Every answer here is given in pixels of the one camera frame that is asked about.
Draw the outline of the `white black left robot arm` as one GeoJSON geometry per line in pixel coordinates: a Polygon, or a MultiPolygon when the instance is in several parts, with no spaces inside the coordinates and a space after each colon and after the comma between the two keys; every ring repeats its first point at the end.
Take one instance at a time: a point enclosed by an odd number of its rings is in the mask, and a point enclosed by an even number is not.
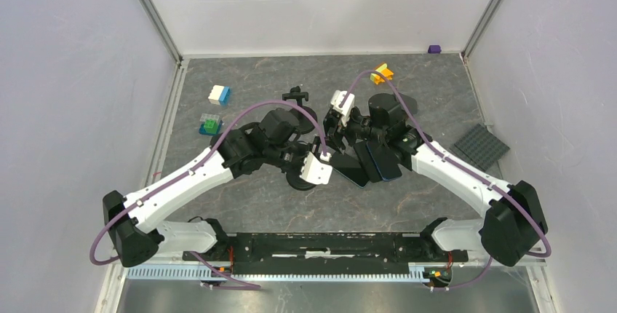
{"type": "Polygon", "coordinates": [[[299,191],[327,183],[329,178],[322,172],[330,168],[322,164],[319,150],[325,135],[320,133],[313,143],[299,140],[316,122],[316,114],[300,106],[275,108],[260,122],[239,129],[229,127],[216,135],[200,155],[158,182],[127,195],[108,192],[102,200],[105,226],[90,249],[91,262],[104,263],[95,256],[104,235],[110,237],[117,252],[109,261],[118,261],[125,268],[138,266],[157,253],[178,251],[222,259],[228,252],[228,240],[217,220],[191,226],[167,217],[210,189],[250,175],[263,165],[278,167],[287,183],[299,191]]]}

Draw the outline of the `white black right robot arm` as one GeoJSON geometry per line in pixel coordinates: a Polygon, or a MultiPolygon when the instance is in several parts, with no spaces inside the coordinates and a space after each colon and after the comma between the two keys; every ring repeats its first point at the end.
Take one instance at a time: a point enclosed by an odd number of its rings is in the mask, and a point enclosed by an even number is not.
{"type": "Polygon", "coordinates": [[[484,250],[504,266],[514,266],[548,231],[536,189],[495,178],[452,155],[408,124],[418,105],[407,95],[378,93],[361,114],[354,96],[337,90],[323,125],[335,149],[333,169],[360,188],[402,177],[402,168],[430,178],[471,206],[478,219],[439,218],[423,230],[422,255],[438,261],[449,251],[484,250]]]}

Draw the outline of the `black front phone stand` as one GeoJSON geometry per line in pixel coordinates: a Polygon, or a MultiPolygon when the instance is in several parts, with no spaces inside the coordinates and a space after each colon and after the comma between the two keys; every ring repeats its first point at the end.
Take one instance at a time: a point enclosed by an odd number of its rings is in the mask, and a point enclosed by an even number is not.
{"type": "Polygon", "coordinates": [[[309,191],[316,187],[315,184],[309,183],[302,179],[299,171],[289,171],[285,173],[287,183],[295,190],[309,191]]]}

